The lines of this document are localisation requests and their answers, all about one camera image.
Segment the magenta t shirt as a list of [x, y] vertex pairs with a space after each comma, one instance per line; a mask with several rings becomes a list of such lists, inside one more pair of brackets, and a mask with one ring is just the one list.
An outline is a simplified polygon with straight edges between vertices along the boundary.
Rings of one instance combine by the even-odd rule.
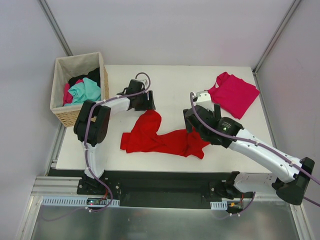
[[223, 72], [217, 76], [215, 84], [208, 93], [213, 103], [219, 104], [222, 109], [240, 120], [259, 96], [260, 91], [243, 79]]

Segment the red t shirt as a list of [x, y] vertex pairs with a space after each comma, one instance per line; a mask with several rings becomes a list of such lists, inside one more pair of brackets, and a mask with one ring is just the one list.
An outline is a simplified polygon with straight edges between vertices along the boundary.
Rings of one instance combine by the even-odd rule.
[[202, 140], [199, 133], [178, 129], [159, 135], [161, 122], [162, 117], [158, 112], [147, 110], [138, 118], [131, 132], [122, 134], [120, 149], [128, 154], [156, 152], [185, 158], [194, 156], [200, 160], [204, 158], [203, 148], [209, 143]]

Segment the wicker basket with cloth liner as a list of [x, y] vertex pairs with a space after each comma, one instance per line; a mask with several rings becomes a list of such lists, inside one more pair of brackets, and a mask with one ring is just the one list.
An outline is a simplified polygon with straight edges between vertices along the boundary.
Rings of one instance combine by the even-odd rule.
[[55, 60], [50, 110], [65, 127], [72, 127], [86, 100], [109, 98], [108, 74], [100, 52]]

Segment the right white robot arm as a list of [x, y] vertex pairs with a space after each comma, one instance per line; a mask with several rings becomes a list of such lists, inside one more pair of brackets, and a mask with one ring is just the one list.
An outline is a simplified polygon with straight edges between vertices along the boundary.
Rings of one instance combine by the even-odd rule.
[[269, 170], [269, 173], [233, 171], [214, 188], [217, 195], [233, 199], [239, 194], [261, 192], [276, 194], [295, 206], [303, 202], [315, 165], [312, 159], [290, 156], [260, 141], [239, 122], [222, 117], [218, 104], [213, 110], [195, 105], [184, 109], [183, 116], [188, 132], [195, 131], [205, 142], [240, 153]]

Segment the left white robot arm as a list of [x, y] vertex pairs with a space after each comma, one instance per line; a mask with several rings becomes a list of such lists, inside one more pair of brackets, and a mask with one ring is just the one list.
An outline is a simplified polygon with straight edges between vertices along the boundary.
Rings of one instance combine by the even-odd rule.
[[99, 195], [105, 191], [106, 183], [100, 179], [104, 173], [102, 158], [98, 156], [98, 145], [107, 136], [110, 118], [131, 109], [135, 111], [155, 110], [151, 81], [131, 79], [128, 87], [116, 96], [98, 102], [86, 100], [73, 127], [80, 141], [85, 159], [84, 174], [91, 180], [88, 188]]

